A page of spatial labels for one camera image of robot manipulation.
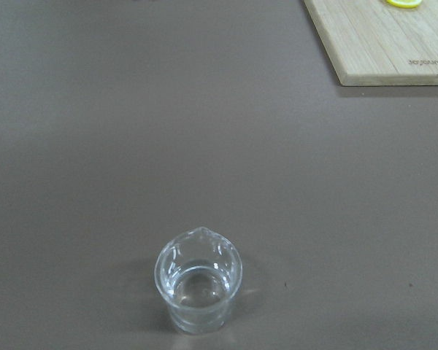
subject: clear liquid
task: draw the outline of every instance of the clear liquid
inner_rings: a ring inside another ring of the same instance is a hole
[[[221,301],[230,291],[228,276],[216,263],[191,262],[174,274],[173,299],[176,304],[204,308]]]

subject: gray table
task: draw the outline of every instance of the gray table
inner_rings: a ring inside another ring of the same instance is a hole
[[[153,283],[204,225],[233,319]],[[300,1],[0,1],[0,350],[438,350],[438,87],[341,87]]]

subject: lemon slice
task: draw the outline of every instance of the lemon slice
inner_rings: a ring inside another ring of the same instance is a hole
[[[397,7],[403,7],[405,9],[412,9],[413,7],[417,7],[420,5],[422,0],[386,0],[391,5],[397,6]]]

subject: clear glass cup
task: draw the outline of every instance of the clear glass cup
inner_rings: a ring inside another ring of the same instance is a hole
[[[242,282],[242,261],[227,238],[198,227],[162,249],[154,276],[175,326],[187,333],[207,333],[231,314]]]

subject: light wood surface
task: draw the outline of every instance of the light wood surface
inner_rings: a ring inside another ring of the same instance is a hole
[[[438,0],[304,0],[342,85],[438,85]]]

